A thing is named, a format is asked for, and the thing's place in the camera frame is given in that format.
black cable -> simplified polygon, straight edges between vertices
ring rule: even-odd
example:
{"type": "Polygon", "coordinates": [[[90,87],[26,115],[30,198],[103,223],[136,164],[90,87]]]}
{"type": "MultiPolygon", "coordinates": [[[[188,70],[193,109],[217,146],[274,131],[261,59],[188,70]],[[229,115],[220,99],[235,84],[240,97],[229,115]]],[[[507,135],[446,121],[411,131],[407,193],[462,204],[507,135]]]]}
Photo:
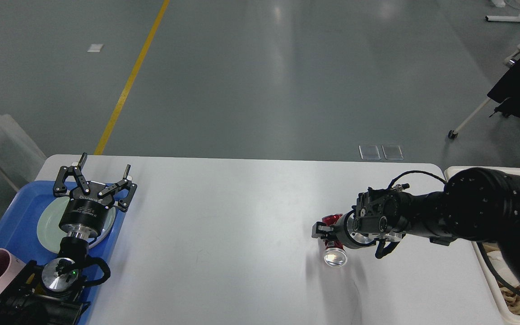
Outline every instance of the black cable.
{"type": "Polygon", "coordinates": [[[514,294],[520,296],[520,290],[515,288],[514,286],[511,286],[511,284],[508,284],[505,279],[503,279],[499,273],[497,273],[497,270],[493,267],[493,264],[491,264],[491,260],[489,259],[489,255],[485,252],[485,247],[483,247],[483,243],[477,243],[477,247],[479,252],[481,253],[483,260],[485,260],[485,264],[487,264],[487,267],[489,268],[489,271],[493,273],[493,276],[495,276],[495,279],[499,281],[503,286],[509,290],[511,290],[514,294]]]}
{"type": "Polygon", "coordinates": [[[444,179],[442,179],[441,177],[438,177],[437,175],[435,175],[433,173],[429,173],[429,172],[425,172],[425,171],[408,171],[408,172],[403,172],[402,174],[398,175],[395,179],[390,181],[390,184],[388,184],[388,187],[386,189],[390,190],[390,188],[396,183],[396,181],[398,181],[399,178],[403,177],[404,175],[411,174],[411,173],[421,173],[421,174],[429,175],[429,176],[431,176],[433,178],[438,179],[444,185],[446,185],[446,181],[444,179]]]}
{"type": "Polygon", "coordinates": [[[385,257],[386,255],[392,253],[396,246],[400,243],[399,242],[391,242],[388,244],[386,248],[384,248],[384,245],[386,244],[386,239],[378,239],[378,246],[376,247],[376,253],[374,253],[374,257],[377,259],[382,259],[382,257],[385,257]]]}

cable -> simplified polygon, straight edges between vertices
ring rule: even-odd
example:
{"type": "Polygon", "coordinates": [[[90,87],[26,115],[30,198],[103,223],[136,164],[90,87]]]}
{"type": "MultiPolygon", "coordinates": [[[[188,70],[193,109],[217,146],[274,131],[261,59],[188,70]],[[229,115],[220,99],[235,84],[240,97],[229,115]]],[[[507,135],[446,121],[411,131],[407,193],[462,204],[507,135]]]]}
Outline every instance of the cable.
{"type": "Polygon", "coordinates": [[[425,172],[425,171],[408,171],[408,172],[403,172],[402,174],[398,175],[395,179],[390,181],[390,184],[388,184],[388,187],[386,189],[390,190],[390,188],[396,183],[396,181],[398,181],[399,178],[403,177],[404,175],[411,174],[411,173],[421,173],[421,174],[429,175],[430,177],[436,178],[439,181],[441,181],[441,183],[446,185],[446,181],[444,179],[442,179],[441,177],[438,177],[437,175],[435,175],[433,173],[429,173],[429,172],[425,172]]]}
{"type": "Polygon", "coordinates": [[[485,260],[485,264],[487,264],[487,267],[489,268],[489,271],[493,273],[493,276],[495,276],[495,279],[499,281],[503,286],[509,290],[511,290],[514,294],[520,296],[520,290],[515,288],[514,286],[511,286],[511,284],[508,284],[505,279],[503,279],[499,273],[497,273],[497,270],[493,267],[493,264],[491,264],[491,260],[489,259],[489,255],[485,252],[485,247],[483,247],[483,243],[477,243],[477,247],[479,252],[481,253],[483,260],[485,260]]]}

wood shavings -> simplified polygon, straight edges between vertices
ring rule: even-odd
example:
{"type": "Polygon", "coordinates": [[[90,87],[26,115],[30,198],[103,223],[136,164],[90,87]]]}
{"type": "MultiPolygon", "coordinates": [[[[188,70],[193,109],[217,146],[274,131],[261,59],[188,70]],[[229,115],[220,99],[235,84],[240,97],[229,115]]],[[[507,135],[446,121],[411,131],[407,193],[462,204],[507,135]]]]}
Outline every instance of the wood shavings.
{"type": "Polygon", "coordinates": [[[503,294],[503,298],[505,300],[505,303],[507,304],[508,309],[514,313],[515,315],[520,315],[520,296],[514,294],[511,290],[505,288],[503,284],[499,285],[499,289],[501,290],[501,294],[503,294]]]}

concrete floor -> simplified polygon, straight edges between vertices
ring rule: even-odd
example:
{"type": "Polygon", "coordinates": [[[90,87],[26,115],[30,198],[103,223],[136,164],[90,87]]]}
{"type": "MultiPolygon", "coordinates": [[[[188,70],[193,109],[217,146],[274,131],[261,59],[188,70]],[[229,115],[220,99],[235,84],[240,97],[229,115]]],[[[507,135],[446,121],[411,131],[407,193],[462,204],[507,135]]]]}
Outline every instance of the concrete floor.
{"type": "MultiPolygon", "coordinates": [[[[160,0],[0,2],[0,113],[47,155],[92,153],[160,0]],[[101,53],[86,53],[105,43],[101,53]]],[[[489,0],[171,0],[104,154],[520,167],[520,120],[483,110],[516,15],[489,0]]],[[[0,216],[13,198],[0,179],[0,216]]]]}

white table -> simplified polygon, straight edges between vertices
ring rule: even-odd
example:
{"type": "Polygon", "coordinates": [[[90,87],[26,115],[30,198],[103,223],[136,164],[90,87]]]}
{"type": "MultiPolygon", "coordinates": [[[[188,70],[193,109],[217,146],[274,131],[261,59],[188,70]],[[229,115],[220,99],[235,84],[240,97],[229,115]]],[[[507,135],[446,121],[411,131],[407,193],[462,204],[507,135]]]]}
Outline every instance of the white table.
{"type": "MultiPolygon", "coordinates": [[[[78,159],[52,156],[37,179],[78,159]]],[[[89,156],[83,173],[113,182],[126,164],[138,191],[90,324],[503,324],[470,242],[411,235],[381,260],[348,250],[335,269],[310,238],[368,186],[409,169],[442,176],[435,165],[89,156]]],[[[402,181],[442,190],[425,175],[402,181]]]]}

